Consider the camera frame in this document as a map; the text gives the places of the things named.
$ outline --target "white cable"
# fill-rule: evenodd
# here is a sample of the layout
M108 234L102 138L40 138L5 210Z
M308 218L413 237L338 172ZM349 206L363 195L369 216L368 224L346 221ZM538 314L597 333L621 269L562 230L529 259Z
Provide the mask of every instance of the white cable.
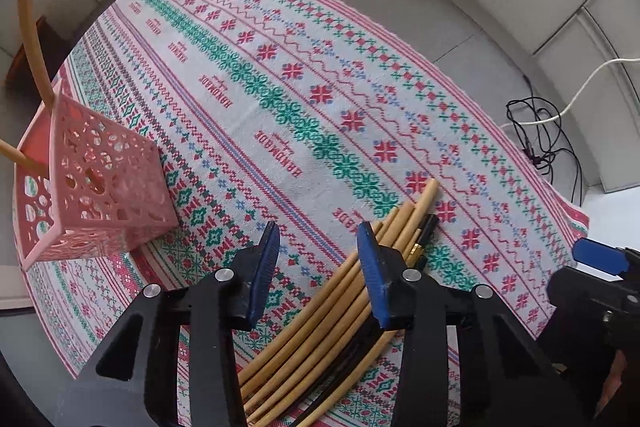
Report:
M580 89L578 89L578 92L576 94L574 94L574 97L571 99L571 102L569 102L567 104L567 106L560 111L559 114L556 114L555 116L552 116L551 118L546 118L546 120L538 120L535 122L517 122L520 125L542 125L545 123L550 123L553 121L558 120L559 118L562 118L567 111L569 111L569 109L571 109L571 106L574 105L574 102L577 100L577 98L580 96L580 94L584 91L584 88L587 87L587 85L589 84L589 82L591 82L591 79L596 76L596 74L605 66L609 66L610 64L617 64L619 62L640 62L640 58L612 58L611 60L607 60L607 62L604 62L603 64L599 65L594 71L593 73L591 73L589 75L589 78L587 78L587 81L582 84L582 87ZM513 122L509 122L509 123L505 123L503 125L501 125L501 128L504 127L508 127L510 125L514 124Z

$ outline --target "pink plastic basket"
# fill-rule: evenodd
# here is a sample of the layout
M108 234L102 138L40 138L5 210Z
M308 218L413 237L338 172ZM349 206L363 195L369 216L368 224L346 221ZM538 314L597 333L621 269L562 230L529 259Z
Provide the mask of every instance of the pink plastic basket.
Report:
M36 261L114 255L178 225L158 147L59 92L18 149L50 180L15 165L14 230L23 270Z

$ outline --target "metal screw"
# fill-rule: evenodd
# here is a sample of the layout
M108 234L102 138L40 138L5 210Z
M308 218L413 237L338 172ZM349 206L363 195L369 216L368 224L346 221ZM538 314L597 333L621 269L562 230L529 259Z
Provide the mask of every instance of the metal screw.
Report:
M422 274L418 270L407 268L402 272L402 277L405 281L416 282L422 278Z
M494 296L494 291L486 284L481 284L476 287L476 295L481 299L490 299Z
M234 271L230 268L221 268L216 272L216 280L220 282L228 281L229 279L233 278L233 276Z
M156 297L160 292L162 291L162 288L160 287L159 284L147 284L145 286L145 289L142 290L142 294L145 297Z

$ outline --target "table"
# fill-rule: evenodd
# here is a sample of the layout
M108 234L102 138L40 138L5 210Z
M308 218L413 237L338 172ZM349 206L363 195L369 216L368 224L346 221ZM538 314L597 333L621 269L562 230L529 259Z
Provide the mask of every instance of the table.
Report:
M338 0L117 0L56 78L63 92L158 143L180 228L121 256L39 263L27 274L49 338L76 375L148 282L196 283L256 241L282 247L258 327L235 336L239 367L355 245L427 179L440 182L430 273L488 283L532 335L553 307L550 275L588 219L482 109L395 35ZM178 360L189 424L188 334ZM385 425L402 339L325 419ZM450 339L450 420L459 412Z

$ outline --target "bundle of sticks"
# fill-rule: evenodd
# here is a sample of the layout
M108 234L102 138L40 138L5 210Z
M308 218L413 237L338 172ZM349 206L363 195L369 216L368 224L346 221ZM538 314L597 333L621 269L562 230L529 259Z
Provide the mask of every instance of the bundle of sticks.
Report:
M418 201L393 208L384 221L371 224L384 247L402 253L413 266L416 241L438 191L431 179ZM370 317L371 305L354 251L295 318L238 374L247 421L265 427L299 402ZM351 374L298 425L308 427L362 377L395 335L385 331Z

